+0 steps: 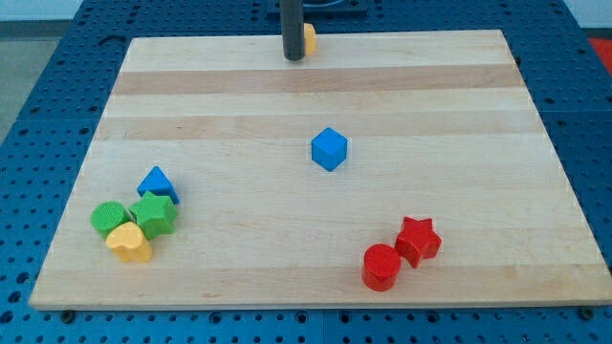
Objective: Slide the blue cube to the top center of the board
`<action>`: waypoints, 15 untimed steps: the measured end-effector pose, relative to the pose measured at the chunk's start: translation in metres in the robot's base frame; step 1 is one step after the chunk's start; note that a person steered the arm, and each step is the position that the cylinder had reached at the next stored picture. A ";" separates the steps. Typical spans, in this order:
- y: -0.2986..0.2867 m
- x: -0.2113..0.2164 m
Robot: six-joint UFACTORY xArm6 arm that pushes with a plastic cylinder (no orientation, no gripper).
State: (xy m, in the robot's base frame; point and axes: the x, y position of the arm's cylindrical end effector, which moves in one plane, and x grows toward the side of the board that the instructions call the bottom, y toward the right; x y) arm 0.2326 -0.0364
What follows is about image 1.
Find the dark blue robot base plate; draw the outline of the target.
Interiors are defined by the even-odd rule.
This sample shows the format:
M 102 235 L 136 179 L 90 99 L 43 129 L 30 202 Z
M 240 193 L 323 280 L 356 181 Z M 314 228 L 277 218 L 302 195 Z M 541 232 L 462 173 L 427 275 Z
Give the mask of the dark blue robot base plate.
M 264 0 L 268 19 L 278 19 L 280 16 L 279 0 Z M 368 11 L 367 0 L 303 0 L 304 14 L 363 14 Z

